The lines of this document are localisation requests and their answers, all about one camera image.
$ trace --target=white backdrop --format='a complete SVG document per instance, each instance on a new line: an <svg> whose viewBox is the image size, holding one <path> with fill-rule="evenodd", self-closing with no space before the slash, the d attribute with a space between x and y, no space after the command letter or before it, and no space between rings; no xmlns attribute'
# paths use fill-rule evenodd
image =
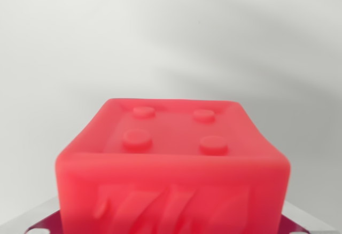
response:
<svg viewBox="0 0 342 234"><path fill-rule="evenodd" d="M56 195L108 98L243 104L287 199L342 229L342 0L0 0L0 223Z"/></svg>

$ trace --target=red translucent block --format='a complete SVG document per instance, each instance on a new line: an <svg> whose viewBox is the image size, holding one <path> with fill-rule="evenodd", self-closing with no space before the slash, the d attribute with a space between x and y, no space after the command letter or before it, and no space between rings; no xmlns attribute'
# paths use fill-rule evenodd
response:
<svg viewBox="0 0 342 234"><path fill-rule="evenodd" d="M110 99L56 172L64 234L276 234L290 164L238 103Z"/></svg>

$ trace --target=block top face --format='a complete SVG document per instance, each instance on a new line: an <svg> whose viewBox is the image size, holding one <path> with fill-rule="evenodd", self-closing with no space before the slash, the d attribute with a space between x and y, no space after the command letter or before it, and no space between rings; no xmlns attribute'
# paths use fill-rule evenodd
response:
<svg viewBox="0 0 342 234"><path fill-rule="evenodd" d="M65 153L284 158L240 104L110 99Z"/></svg>

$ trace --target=round stud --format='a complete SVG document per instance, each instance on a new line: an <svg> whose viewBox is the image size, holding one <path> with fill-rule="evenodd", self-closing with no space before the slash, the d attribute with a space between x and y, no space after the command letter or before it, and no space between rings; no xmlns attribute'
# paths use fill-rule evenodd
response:
<svg viewBox="0 0 342 234"><path fill-rule="evenodd" d="M200 140L200 149L206 155L224 155L228 150L227 140L221 136L206 136Z"/></svg>
<svg viewBox="0 0 342 234"><path fill-rule="evenodd" d="M202 123L209 123L215 120L215 112L212 110L195 110L193 118Z"/></svg>
<svg viewBox="0 0 342 234"><path fill-rule="evenodd" d="M128 130L123 134L123 145L132 151L144 151L152 144L152 138L148 131L142 129Z"/></svg>
<svg viewBox="0 0 342 234"><path fill-rule="evenodd" d="M156 114L153 107L135 107L133 108L133 116L136 118L152 118Z"/></svg>

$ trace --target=metal base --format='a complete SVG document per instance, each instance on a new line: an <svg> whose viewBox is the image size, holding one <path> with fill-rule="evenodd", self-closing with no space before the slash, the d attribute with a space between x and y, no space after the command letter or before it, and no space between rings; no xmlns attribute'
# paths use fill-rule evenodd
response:
<svg viewBox="0 0 342 234"><path fill-rule="evenodd" d="M285 202L278 234L340 234L333 227ZM58 198L0 226L0 234L63 234Z"/></svg>

